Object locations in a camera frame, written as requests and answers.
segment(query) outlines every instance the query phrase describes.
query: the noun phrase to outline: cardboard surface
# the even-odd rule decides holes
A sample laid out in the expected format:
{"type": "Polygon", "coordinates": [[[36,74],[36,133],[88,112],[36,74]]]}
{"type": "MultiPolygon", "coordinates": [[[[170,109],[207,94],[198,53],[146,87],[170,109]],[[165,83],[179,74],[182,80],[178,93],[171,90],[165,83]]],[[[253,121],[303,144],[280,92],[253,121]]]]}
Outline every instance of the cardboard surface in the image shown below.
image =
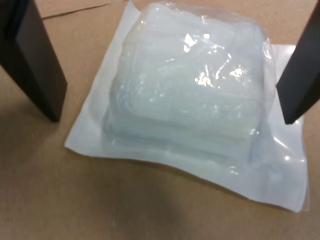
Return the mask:
{"type": "Polygon", "coordinates": [[[35,3],[42,18],[51,18],[124,1],[126,0],[35,0],[35,3]]]}
{"type": "MultiPolygon", "coordinates": [[[[273,43],[295,44],[315,0],[197,4],[255,17],[273,43]]],[[[309,212],[252,202],[167,166],[64,148],[125,5],[44,21],[68,81],[60,123],[49,122],[0,69],[0,239],[319,239],[319,102],[304,122],[309,212]]]]}

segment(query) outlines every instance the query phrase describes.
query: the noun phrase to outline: sealed pouch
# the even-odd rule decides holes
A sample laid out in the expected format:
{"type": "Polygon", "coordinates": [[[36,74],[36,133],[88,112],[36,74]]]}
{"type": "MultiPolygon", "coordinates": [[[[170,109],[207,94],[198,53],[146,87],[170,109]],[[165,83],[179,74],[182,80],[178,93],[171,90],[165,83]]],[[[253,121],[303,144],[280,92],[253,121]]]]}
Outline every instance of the sealed pouch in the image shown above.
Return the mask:
{"type": "Polygon", "coordinates": [[[307,209],[304,118],[286,125],[275,92],[275,71],[278,80],[294,49],[270,47],[257,23],[235,13],[180,3],[141,13],[129,0],[65,146],[307,209]]]}

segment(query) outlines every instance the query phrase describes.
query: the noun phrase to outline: folded gauze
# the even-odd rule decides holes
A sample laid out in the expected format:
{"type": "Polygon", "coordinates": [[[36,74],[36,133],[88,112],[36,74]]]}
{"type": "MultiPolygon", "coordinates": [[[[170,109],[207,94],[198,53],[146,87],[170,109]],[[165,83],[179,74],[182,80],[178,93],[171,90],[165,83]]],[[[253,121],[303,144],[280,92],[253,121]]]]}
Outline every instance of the folded gauze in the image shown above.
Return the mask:
{"type": "Polygon", "coordinates": [[[110,89],[109,138],[237,168],[250,162],[273,96],[265,87],[268,40],[252,20],[211,15],[174,3],[141,13],[110,89]]]}

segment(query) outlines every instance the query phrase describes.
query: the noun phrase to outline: plastic bag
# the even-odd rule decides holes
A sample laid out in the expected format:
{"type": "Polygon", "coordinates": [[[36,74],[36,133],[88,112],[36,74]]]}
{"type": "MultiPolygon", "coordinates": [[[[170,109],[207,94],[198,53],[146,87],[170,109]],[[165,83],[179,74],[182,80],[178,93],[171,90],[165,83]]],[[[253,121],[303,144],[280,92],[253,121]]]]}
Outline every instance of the plastic bag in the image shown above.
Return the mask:
{"type": "Polygon", "coordinates": [[[107,135],[238,173],[250,165],[271,108],[274,69],[268,36],[254,21],[181,3],[150,4],[123,43],[107,135]]]}
{"type": "MultiPolygon", "coordinates": [[[[201,9],[209,13],[215,11],[211,8],[201,9]]],[[[281,206],[295,212],[308,209],[308,167],[302,137],[304,118],[301,117],[292,125],[286,125],[277,92],[267,119],[262,117],[259,134],[254,135],[250,161],[243,161],[247,167],[242,171],[234,165],[219,163],[213,154],[210,158],[207,155],[203,157],[203,151],[194,154],[193,149],[188,150],[186,147],[178,151],[178,148],[173,148],[170,144],[164,150],[157,147],[154,141],[143,141],[128,134],[124,137],[115,136],[110,132],[108,124],[113,117],[110,114],[110,88],[116,73],[119,73],[118,60],[121,63],[121,53],[124,52],[122,44],[132,27],[139,23],[137,20],[140,16],[140,11],[132,0],[129,0],[65,146],[91,157],[113,158],[115,161],[136,159],[172,166],[254,201],[281,206]]],[[[272,45],[277,80],[294,49],[293,45],[272,45]]],[[[272,56],[270,52],[265,49],[265,56],[272,56]]],[[[268,86],[272,90],[275,87],[268,84],[272,83],[274,78],[270,63],[268,60],[264,61],[266,70],[263,91],[267,93],[272,93],[267,91],[268,86]]],[[[266,110],[269,109],[267,99],[269,98],[265,97],[266,110]]]]}

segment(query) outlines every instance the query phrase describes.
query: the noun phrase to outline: sterile package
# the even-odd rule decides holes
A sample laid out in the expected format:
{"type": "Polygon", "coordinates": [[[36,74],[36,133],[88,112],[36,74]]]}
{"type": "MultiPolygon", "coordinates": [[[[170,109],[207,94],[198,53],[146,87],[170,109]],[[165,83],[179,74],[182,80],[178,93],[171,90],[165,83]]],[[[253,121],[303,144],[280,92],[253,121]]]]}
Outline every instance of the sterile package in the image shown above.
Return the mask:
{"type": "Polygon", "coordinates": [[[221,10],[152,3],[123,43],[107,135],[243,171],[275,78],[271,45],[257,23],[221,10]]]}
{"type": "Polygon", "coordinates": [[[286,125],[275,91],[294,49],[235,13],[129,0],[65,146],[307,209],[304,118],[286,125]]]}

